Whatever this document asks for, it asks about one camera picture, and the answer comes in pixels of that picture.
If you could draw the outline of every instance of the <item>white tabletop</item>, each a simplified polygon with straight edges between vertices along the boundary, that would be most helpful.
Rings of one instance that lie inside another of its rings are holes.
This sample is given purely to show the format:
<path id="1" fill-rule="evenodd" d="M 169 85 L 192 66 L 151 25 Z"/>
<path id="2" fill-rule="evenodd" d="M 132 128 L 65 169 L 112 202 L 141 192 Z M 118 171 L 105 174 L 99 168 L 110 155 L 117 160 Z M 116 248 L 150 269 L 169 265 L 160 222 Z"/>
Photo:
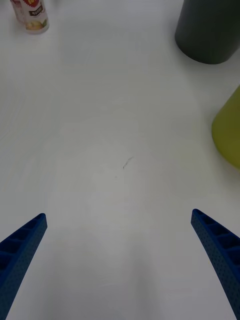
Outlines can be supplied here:
<path id="1" fill-rule="evenodd" d="M 211 138 L 240 53 L 187 58 L 181 6 L 52 0 L 28 35 L 0 2 L 0 240 L 48 221 L 9 320 L 235 319 L 190 222 L 240 236 L 240 175 Z"/>

